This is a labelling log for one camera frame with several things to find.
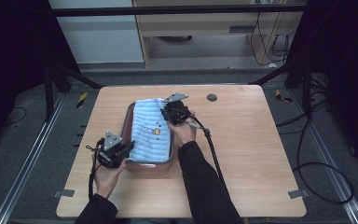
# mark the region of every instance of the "hand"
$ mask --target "hand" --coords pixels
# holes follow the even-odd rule
[[[197,129],[190,126],[188,122],[195,122],[193,119],[188,118],[186,122],[181,125],[173,126],[168,122],[168,127],[173,131],[179,140],[179,147],[186,144],[187,142],[196,141]]]
[[[100,166],[96,170],[94,177],[95,184],[97,185],[97,194],[106,199],[109,198],[117,184],[118,176],[124,169],[126,169],[126,160],[127,159],[124,159],[116,169],[106,168],[102,165],[100,166],[100,163],[97,160],[96,167]]]

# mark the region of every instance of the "tape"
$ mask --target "tape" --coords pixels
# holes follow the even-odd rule
[[[298,197],[308,197],[310,196],[310,193],[306,189],[297,189],[289,192],[289,196],[291,199],[298,198]]]
[[[278,100],[282,100],[282,101],[285,101],[285,102],[287,102],[287,103],[291,103],[291,102],[292,102],[292,98],[282,97],[281,92],[280,92],[279,90],[276,90],[276,91],[275,91],[275,97],[276,97]]]
[[[76,108],[81,108],[84,104],[84,101],[86,100],[87,92],[83,92],[80,95],[79,101],[77,102]]]
[[[61,198],[61,196],[73,197],[74,194],[75,194],[75,191],[72,189],[63,189],[63,190],[56,190],[52,196],[54,198]]]

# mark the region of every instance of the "black sleeve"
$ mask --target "black sleeve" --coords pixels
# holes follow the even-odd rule
[[[99,194],[94,194],[86,205],[75,224],[83,223],[115,223],[117,209],[114,204],[109,202]]]
[[[184,144],[179,148],[178,158],[194,222],[241,224],[237,209],[199,145],[196,142]]]

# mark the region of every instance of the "cabinet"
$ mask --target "cabinet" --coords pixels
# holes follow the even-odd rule
[[[132,7],[131,0],[49,0],[52,8]],[[112,63],[143,63],[135,17],[57,18],[80,69],[109,68]]]
[[[132,0],[135,7],[169,7],[169,6],[218,6],[249,5],[251,0]],[[306,1],[273,0],[273,4],[304,3]],[[145,64],[148,65],[153,36],[180,35],[230,35],[233,28],[240,28],[250,34],[259,19],[260,33],[255,32],[252,45],[258,62],[266,63],[274,36],[295,32],[302,12],[266,12],[260,13],[212,13],[179,15],[139,15],[136,16]]]

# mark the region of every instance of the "black cable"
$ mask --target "black cable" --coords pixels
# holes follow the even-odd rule
[[[289,35],[286,35],[285,40],[284,40],[284,51],[283,51],[284,63],[286,63],[288,55],[289,55]]]
[[[316,84],[316,83],[310,83],[310,86],[313,88],[313,89],[318,89],[320,91],[326,91],[326,88],[323,88],[321,87],[320,85]]]
[[[97,171],[97,169],[95,168],[95,165],[97,164],[97,156],[98,151],[94,151],[94,156],[92,158],[91,174],[89,174],[89,200],[91,200],[92,195],[94,195],[92,187],[94,183],[95,172]]]
[[[316,91],[313,92],[312,95],[317,94],[317,93],[324,93],[323,91]],[[317,103],[316,105],[313,105],[311,108],[312,112],[316,112],[319,110],[318,106],[320,105],[325,105],[327,104],[326,100],[322,100],[319,103]],[[277,124],[277,127],[283,126],[283,125],[287,125],[290,123],[293,123],[296,120],[299,120],[300,118],[303,118],[306,115],[306,113],[303,113],[297,117],[294,117],[292,119],[289,119],[281,124]],[[312,162],[305,162],[303,164],[300,164],[300,149],[301,149],[301,145],[302,145],[302,141],[304,139],[304,134],[305,131],[307,130],[307,128],[310,126],[311,123],[311,119],[307,119],[306,124],[304,125],[304,128],[301,131],[297,131],[297,132],[291,132],[291,133],[301,133],[300,135],[300,140],[298,143],[298,148],[297,148],[297,154],[296,154],[296,167],[293,169],[293,172],[298,172],[301,181],[304,183],[304,185],[306,186],[306,188],[312,192],[314,195],[316,195],[317,197],[319,197],[320,199],[328,202],[328,203],[332,203],[332,204],[344,204],[344,203],[348,203],[351,201],[351,199],[354,197],[354,187],[352,182],[348,179],[347,176],[345,176],[341,171],[339,171],[336,167],[331,166],[329,164],[323,163],[323,162],[317,162],[317,161],[312,161]],[[342,177],[344,177],[345,181],[347,182],[348,186],[350,187],[351,190],[351,194],[350,196],[344,200],[344,201],[333,201],[330,199],[325,198],[323,195],[321,195],[320,193],[318,193],[316,190],[314,190],[313,188],[310,187],[310,185],[308,184],[308,182],[305,180],[302,172],[301,172],[301,168],[305,167],[305,166],[310,166],[310,165],[322,165],[322,166],[326,166],[332,170],[334,170],[335,172],[337,172],[338,174],[340,174]]]
[[[200,128],[204,131],[204,135],[205,135],[206,139],[208,140],[209,148],[211,149],[213,162],[214,162],[214,166],[216,167],[217,175],[218,175],[218,177],[220,179],[220,182],[222,183],[222,186],[223,186],[224,190],[227,193],[227,196],[229,197],[228,188],[227,188],[225,179],[223,177],[222,171],[220,169],[220,165],[219,165],[219,161],[217,160],[216,152],[214,150],[214,146],[213,146],[213,142],[212,142],[212,138],[211,138],[211,132],[209,131],[209,129],[206,129],[202,125],[202,123],[196,118],[196,116],[194,116],[191,113],[189,113],[188,116],[191,117],[194,121],[196,121],[199,124]]]
[[[10,123],[4,123],[4,125],[12,125],[12,124],[18,123],[21,120],[23,120],[25,118],[25,116],[27,116],[27,114],[28,114],[28,111],[24,107],[16,106],[16,107],[14,107],[14,109],[22,109],[24,111],[24,114],[22,115],[22,117],[20,119],[17,119],[15,121],[10,122]]]
[[[304,129],[303,129],[303,131],[301,133],[300,140],[299,140],[299,143],[298,143],[298,148],[297,148],[297,156],[296,156],[297,167],[293,169],[293,172],[298,171],[300,179],[302,180],[304,185],[307,187],[307,189],[310,192],[312,192],[314,195],[319,197],[320,199],[322,199],[322,200],[324,200],[324,201],[326,201],[328,203],[332,203],[332,204],[345,204],[345,203],[348,203],[348,202],[350,202],[352,200],[352,198],[354,196],[354,187],[353,187],[352,182],[348,179],[347,176],[345,176],[337,168],[335,168],[335,167],[333,167],[333,166],[331,166],[329,164],[323,163],[323,162],[316,162],[315,161],[315,162],[306,162],[306,163],[300,164],[300,149],[301,149],[302,141],[304,139],[305,131],[306,131],[307,127],[310,125],[310,122],[311,122],[311,119],[307,119],[306,125],[304,126]],[[345,178],[346,182],[348,183],[348,185],[349,185],[349,187],[351,189],[351,195],[344,201],[333,201],[333,200],[327,199],[324,196],[322,196],[320,193],[318,193],[316,190],[314,190],[313,188],[310,187],[310,185],[308,184],[308,182],[305,180],[304,176],[302,175],[301,168],[303,168],[304,166],[308,166],[308,165],[323,165],[323,166],[327,166],[330,169],[333,169],[334,171],[339,173],[341,176],[343,176]]]
[[[316,94],[322,94],[322,95],[325,95],[325,94],[326,94],[326,92],[325,92],[325,91],[315,91],[315,92],[313,92],[313,93],[310,95],[310,97],[312,97],[312,96],[314,96],[314,95],[316,95]]]
[[[252,51],[253,51],[253,53],[254,53],[254,56],[256,56],[256,55],[255,55],[255,49],[254,49],[254,47],[253,47],[253,36],[254,36],[256,27],[258,27],[258,32],[260,33],[260,38],[261,38],[261,42],[262,42],[262,44],[263,44],[264,53],[265,53],[266,56],[270,59],[269,55],[267,54],[266,44],[264,43],[263,36],[261,35],[261,30],[260,30],[260,25],[259,25],[260,22],[259,22],[259,20],[260,20],[260,12],[257,13],[257,20],[256,20],[256,22],[255,22],[255,28],[254,28],[254,30],[252,31],[252,35],[251,35],[251,49],[252,49]],[[269,63],[259,63],[257,60],[256,60],[256,62],[257,62],[258,65],[268,65],[268,64],[270,64],[270,63],[276,63],[276,62],[279,61],[279,60],[272,60],[272,59],[270,59],[270,60],[271,60],[271,62],[269,62]]]
[[[327,91],[326,84],[322,83],[318,78],[310,76],[311,80],[315,83],[316,86],[318,86],[319,89]]]
[[[275,56],[278,56],[278,57],[281,57],[282,55],[281,54],[276,54],[275,53],[275,44],[277,43],[277,40],[278,40],[278,37],[279,35],[276,35],[275,38],[274,38],[274,42],[272,42],[272,46],[271,46],[271,51],[272,51],[272,54],[275,55]]]

